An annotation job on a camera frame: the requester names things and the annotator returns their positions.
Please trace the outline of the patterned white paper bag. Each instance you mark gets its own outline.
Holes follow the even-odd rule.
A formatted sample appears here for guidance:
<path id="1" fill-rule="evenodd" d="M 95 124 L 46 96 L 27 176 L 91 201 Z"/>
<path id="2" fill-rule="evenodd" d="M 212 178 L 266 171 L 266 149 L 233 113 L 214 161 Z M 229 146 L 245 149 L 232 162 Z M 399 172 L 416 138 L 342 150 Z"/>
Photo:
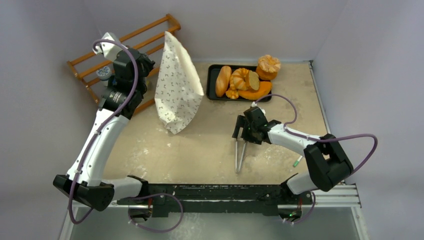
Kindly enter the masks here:
<path id="1" fill-rule="evenodd" d="M 194 119 L 204 96 L 198 72 L 188 51 L 169 31 L 164 33 L 154 101 L 159 119 L 172 134 Z"/>

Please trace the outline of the black plastic tray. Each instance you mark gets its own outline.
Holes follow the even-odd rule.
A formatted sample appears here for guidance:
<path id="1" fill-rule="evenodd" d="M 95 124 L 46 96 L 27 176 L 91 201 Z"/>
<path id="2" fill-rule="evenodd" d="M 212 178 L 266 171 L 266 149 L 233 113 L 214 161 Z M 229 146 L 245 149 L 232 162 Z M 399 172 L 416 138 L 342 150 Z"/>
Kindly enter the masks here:
<path id="1" fill-rule="evenodd" d="M 215 86 L 216 81 L 219 75 L 219 72 L 223 66 L 229 66 L 231 70 L 234 72 L 236 69 L 239 68 L 246 68 L 251 71 L 256 70 L 256 66 L 254 65 L 231 65 L 231 64 L 212 64 L 208 68 L 207 72 L 207 81 L 206 81 L 206 96 L 208 99 L 213 101 L 235 101 L 235 102 L 249 102 L 252 100 L 245 99 L 243 97 L 239 97 L 237 99 L 230 99 L 225 94 L 222 97 L 218 97 L 215 93 Z M 267 96 L 263 98 L 260 102 L 266 103 L 269 102 L 272 99 L 272 96 Z"/>

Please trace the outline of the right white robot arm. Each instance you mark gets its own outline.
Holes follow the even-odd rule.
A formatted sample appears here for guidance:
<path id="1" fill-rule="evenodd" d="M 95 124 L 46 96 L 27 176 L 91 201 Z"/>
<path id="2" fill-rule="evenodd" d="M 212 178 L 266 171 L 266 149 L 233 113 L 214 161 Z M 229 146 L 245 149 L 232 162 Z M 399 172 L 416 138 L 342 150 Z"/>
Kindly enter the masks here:
<path id="1" fill-rule="evenodd" d="M 304 192 L 328 192 L 354 172 L 351 161 L 334 135 L 307 135 L 280 121 L 268 121 L 258 106 L 250 107 L 237 116 L 232 137 L 257 145 L 282 146 L 305 159 L 307 170 L 281 184 L 280 196 L 288 204 L 294 203 Z"/>

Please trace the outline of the fake bread slice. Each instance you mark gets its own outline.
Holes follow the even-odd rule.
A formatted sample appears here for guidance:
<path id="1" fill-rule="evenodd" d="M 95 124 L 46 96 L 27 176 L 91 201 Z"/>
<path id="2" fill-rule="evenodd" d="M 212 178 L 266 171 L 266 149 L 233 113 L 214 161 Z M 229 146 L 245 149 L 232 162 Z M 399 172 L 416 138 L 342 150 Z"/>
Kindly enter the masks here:
<path id="1" fill-rule="evenodd" d="M 250 70 L 248 72 L 245 82 L 249 90 L 257 91 L 260 88 L 259 75 L 255 71 Z"/>

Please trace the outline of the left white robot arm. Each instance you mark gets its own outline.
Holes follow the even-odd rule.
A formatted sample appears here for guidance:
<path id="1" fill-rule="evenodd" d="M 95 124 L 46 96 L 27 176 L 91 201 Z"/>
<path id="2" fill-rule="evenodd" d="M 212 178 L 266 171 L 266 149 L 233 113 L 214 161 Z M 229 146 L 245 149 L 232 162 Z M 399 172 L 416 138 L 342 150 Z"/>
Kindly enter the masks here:
<path id="1" fill-rule="evenodd" d="M 146 77 L 154 68 L 154 61 L 129 48 L 138 68 L 138 82 L 135 92 L 129 95 L 134 83 L 134 67 L 128 55 L 121 50 L 113 61 L 114 75 L 108 80 L 108 87 L 102 94 L 96 112 L 94 125 L 86 140 L 84 150 L 66 174 L 58 174 L 53 185 L 72 199 L 97 211 L 103 211 L 115 200 L 130 198 L 138 205 L 146 203 L 149 191 L 143 187 L 145 180 L 128 175 L 125 178 L 105 180 L 104 169 L 112 148 L 121 131 L 134 115 L 136 108 L 147 91 Z"/>

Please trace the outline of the long fake bread loaf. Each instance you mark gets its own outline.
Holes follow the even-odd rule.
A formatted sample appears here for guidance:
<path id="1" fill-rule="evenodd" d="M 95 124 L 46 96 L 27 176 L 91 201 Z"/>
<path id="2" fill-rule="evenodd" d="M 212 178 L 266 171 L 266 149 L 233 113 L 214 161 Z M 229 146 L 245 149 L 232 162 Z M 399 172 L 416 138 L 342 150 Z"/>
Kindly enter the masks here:
<path id="1" fill-rule="evenodd" d="M 220 69 L 215 82 L 215 94 L 217 97 L 222 97 L 228 90 L 231 75 L 232 69 L 230 66 L 224 65 Z"/>

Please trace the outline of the small striped fake bread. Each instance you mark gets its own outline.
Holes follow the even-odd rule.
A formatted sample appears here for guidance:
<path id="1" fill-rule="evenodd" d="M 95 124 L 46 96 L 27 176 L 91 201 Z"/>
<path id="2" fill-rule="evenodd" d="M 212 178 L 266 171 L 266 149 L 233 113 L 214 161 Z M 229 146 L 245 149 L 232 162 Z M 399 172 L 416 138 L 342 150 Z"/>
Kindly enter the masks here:
<path id="1" fill-rule="evenodd" d="M 232 90 L 248 90 L 245 82 L 246 76 L 249 74 L 249 70 L 246 68 L 236 69 L 230 76 L 230 87 Z"/>

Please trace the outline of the round fake bread roll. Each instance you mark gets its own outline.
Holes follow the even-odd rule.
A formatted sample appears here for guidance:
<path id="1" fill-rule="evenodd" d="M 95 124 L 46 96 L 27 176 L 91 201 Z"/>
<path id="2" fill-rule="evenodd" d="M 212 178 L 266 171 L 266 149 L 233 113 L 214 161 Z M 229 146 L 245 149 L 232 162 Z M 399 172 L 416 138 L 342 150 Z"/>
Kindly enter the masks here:
<path id="1" fill-rule="evenodd" d="M 258 90 L 239 90 L 238 94 L 241 98 L 256 101 L 259 98 L 269 94 L 272 90 L 273 84 L 270 81 L 260 81 Z"/>

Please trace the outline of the fake muffin orange cup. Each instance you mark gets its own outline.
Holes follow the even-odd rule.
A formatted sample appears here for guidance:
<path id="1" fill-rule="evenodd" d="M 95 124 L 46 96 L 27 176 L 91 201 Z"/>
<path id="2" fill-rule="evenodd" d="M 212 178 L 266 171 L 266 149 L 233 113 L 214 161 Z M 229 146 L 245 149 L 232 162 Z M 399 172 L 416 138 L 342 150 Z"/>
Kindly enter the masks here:
<path id="1" fill-rule="evenodd" d="M 280 69 L 280 60 L 266 54 L 258 58 L 255 72 L 258 74 L 260 79 L 264 81 L 271 81 L 277 77 Z"/>

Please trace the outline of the braided fake bread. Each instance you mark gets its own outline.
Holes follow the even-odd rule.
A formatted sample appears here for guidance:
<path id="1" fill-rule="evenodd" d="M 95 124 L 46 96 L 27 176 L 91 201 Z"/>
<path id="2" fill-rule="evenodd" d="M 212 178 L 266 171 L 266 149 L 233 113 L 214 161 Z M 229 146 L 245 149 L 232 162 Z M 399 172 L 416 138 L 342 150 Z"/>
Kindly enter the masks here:
<path id="1" fill-rule="evenodd" d="M 238 99 L 239 98 L 239 91 L 236 88 L 229 88 L 226 92 L 225 95 L 232 100 Z"/>

